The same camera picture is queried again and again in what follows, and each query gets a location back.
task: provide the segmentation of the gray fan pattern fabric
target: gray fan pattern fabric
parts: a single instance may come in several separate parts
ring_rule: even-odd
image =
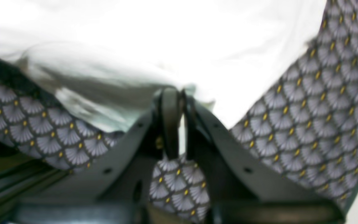
[[[122,132],[74,118],[0,61],[0,141],[57,169],[79,171],[111,150]],[[358,0],[328,0],[305,55],[231,130],[266,166],[344,206],[358,181]],[[200,222],[209,208],[196,163],[160,161],[150,201]]]

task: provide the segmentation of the white fabric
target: white fabric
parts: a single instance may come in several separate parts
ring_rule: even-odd
[[[231,128],[305,52],[325,2],[0,0],[0,58],[107,132],[186,84]]]

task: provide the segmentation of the patterned fabric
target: patterned fabric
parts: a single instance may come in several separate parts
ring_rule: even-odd
[[[328,0],[305,55],[232,130],[283,177],[344,206],[358,181],[358,0]],[[122,132],[103,133],[74,118],[24,76],[0,62],[0,141],[58,169],[82,170]],[[183,156],[152,174],[150,201],[200,222],[209,208],[204,176]]]

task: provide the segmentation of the white cloth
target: white cloth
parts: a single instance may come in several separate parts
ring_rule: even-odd
[[[186,84],[231,128],[305,52],[325,2],[0,0],[0,58],[107,132]]]

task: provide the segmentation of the yellow dot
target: yellow dot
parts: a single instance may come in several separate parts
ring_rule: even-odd
[[[327,190],[327,189],[328,189],[328,187],[329,187],[329,185],[328,185],[328,184],[324,185],[323,190]]]
[[[316,49],[311,50],[310,57],[313,57],[315,53],[316,53]]]
[[[318,71],[318,72],[316,73],[316,79],[319,79],[320,76],[321,76],[321,71]]]
[[[330,50],[332,51],[334,49],[334,47],[335,47],[335,42],[332,42],[331,46],[330,46]]]
[[[337,65],[337,68],[335,69],[336,72],[339,72],[339,70],[341,69],[341,64]]]
[[[341,140],[341,137],[340,136],[338,136],[336,139],[335,139],[335,143],[338,143],[339,141]]]
[[[324,100],[324,99],[325,99],[325,92],[320,97],[320,100]]]
[[[352,61],[352,66],[355,66],[357,64],[357,58],[354,58]]]
[[[321,171],[324,171],[326,167],[327,167],[327,166],[326,166],[325,164],[323,164],[323,165],[320,167],[320,172],[321,172]]]
[[[161,136],[159,136],[156,140],[155,140],[155,147],[157,149],[163,149],[164,148],[164,143],[163,143],[163,139]]]

